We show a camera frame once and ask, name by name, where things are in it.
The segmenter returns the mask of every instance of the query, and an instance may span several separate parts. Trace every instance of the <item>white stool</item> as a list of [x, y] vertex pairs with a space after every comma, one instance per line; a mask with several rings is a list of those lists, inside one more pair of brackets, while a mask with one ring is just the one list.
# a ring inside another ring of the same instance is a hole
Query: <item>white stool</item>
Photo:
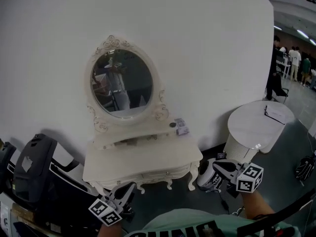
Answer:
[[284, 113], [285, 122], [295, 120], [293, 113], [283, 104], [256, 101], [236, 109], [228, 119], [230, 132], [224, 151], [228, 159], [249, 162], [260, 150], [268, 153], [285, 127], [284, 124], [265, 115], [265, 107]]

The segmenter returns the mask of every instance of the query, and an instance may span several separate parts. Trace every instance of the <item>oval mirror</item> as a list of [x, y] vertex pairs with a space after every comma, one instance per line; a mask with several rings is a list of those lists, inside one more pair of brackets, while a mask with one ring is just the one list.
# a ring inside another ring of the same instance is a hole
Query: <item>oval mirror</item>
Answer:
[[130, 118], [145, 110], [152, 96], [153, 78], [135, 53], [114, 49], [93, 66], [91, 89], [98, 104], [118, 118]]

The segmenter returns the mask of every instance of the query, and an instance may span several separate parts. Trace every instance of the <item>white shirt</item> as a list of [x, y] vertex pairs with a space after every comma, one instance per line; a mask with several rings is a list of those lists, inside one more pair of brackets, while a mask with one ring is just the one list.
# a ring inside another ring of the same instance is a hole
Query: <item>white shirt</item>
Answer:
[[292, 55], [292, 64], [298, 66], [301, 60], [301, 54], [298, 51], [294, 51]]
[[288, 56], [290, 56], [290, 61], [292, 61], [293, 52], [295, 52], [295, 50], [293, 50], [293, 49], [289, 50], [289, 52], [288, 52]]

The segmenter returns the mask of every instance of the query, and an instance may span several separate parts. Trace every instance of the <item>carved table leg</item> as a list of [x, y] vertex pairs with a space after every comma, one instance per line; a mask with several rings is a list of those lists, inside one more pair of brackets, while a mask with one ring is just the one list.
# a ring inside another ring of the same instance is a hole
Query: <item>carved table leg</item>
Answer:
[[172, 179], [167, 179], [167, 180], [165, 180], [168, 184], [167, 184], [167, 188], [168, 188], [168, 190], [172, 190], [172, 187], [171, 187], [171, 185], [172, 185]]
[[103, 195], [103, 196], [108, 196], [108, 194], [106, 194], [104, 191], [104, 189], [103, 189], [103, 187], [101, 186], [101, 185], [99, 185], [97, 182], [89, 182], [89, 184], [92, 186], [92, 187], [94, 187], [96, 190], [97, 190], [97, 192], [99, 193], [99, 194], [101, 194], [101, 195]]
[[143, 183], [137, 183], [137, 189], [141, 191], [141, 194], [145, 193], [145, 189], [142, 187]]
[[196, 189], [192, 183], [198, 177], [198, 167], [199, 167], [199, 161], [195, 161], [191, 163], [191, 167], [190, 167], [191, 178], [189, 179], [189, 185], [188, 185], [190, 191], [194, 191]]

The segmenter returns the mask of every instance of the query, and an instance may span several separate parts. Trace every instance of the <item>small box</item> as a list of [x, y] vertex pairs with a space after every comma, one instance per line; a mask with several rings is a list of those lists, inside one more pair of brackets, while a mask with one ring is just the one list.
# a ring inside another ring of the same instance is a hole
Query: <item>small box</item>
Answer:
[[241, 175], [237, 177], [236, 191], [253, 193], [262, 182], [263, 168], [251, 163]]
[[182, 118], [176, 118], [174, 122], [177, 124], [177, 135], [185, 135], [190, 132], [189, 128], [187, 127], [186, 123]]

